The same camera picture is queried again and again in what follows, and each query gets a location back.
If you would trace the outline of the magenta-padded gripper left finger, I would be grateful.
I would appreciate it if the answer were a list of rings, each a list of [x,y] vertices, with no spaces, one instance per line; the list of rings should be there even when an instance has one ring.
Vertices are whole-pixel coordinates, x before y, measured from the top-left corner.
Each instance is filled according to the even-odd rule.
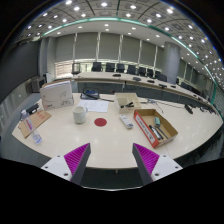
[[[91,146],[87,143],[65,155],[59,155],[50,159],[42,166],[42,169],[79,185],[90,154]]]

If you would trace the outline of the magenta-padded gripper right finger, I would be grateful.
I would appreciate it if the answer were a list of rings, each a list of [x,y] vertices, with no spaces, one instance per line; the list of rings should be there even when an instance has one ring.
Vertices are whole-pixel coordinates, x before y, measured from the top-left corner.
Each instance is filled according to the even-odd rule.
[[[132,153],[144,185],[182,169],[182,167],[168,155],[158,155],[137,143],[133,144]]]

